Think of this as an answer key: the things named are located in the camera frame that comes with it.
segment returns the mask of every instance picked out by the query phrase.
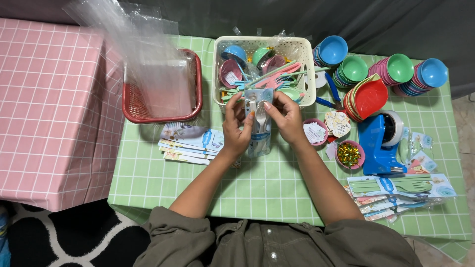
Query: person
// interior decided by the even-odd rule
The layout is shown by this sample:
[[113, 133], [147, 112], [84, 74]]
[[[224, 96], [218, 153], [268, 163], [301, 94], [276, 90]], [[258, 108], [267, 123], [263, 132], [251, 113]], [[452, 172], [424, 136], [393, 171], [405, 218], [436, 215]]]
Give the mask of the person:
[[135, 267], [201, 267], [211, 252], [212, 267], [422, 267], [408, 242], [396, 231], [365, 221], [353, 199], [308, 142], [300, 108], [282, 92], [267, 113], [292, 147], [312, 201], [325, 228], [308, 223], [228, 222], [212, 228], [205, 218], [221, 177], [243, 154], [251, 139], [254, 114], [244, 119], [241, 93], [226, 104], [224, 146], [216, 158], [166, 209], [155, 207], [149, 218], [151, 242]]

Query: black and white rug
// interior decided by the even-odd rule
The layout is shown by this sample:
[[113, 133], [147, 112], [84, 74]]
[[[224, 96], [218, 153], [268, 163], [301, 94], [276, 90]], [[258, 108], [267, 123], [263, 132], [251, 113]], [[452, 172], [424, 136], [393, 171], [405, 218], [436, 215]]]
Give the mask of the black and white rug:
[[11, 267], [131, 267], [150, 238], [106, 201], [55, 213], [6, 204]]

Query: tape dispenser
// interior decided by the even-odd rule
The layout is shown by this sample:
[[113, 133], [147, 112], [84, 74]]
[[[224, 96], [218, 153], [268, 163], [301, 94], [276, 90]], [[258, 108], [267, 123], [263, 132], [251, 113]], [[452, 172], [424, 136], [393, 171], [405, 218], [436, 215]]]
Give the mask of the tape dispenser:
[[404, 123], [393, 110], [381, 110], [358, 123], [360, 145], [366, 159], [364, 175], [402, 174], [407, 168], [396, 160]]

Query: fingernail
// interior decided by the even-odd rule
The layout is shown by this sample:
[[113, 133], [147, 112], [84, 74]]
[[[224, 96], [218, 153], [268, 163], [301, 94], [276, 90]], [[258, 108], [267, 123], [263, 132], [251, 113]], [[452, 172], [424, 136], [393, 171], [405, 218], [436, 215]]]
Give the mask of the fingernail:
[[272, 104], [271, 104], [271, 103], [269, 103], [269, 102], [265, 102], [265, 103], [264, 103], [264, 108], [265, 108], [266, 110], [269, 110], [271, 107], [272, 107]]

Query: olive green shirt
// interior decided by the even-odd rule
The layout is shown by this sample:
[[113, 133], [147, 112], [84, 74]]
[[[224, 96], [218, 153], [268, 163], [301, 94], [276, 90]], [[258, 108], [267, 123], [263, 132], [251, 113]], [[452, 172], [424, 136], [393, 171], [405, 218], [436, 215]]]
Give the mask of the olive green shirt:
[[247, 219], [212, 230], [208, 219], [156, 207], [148, 224], [151, 243], [135, 267], [202, 267], [202, 254], [213, 246], [212, 267], [422, 267], [400, 234], [364, 220], [344, 219], [324, 232], [308, 223]]

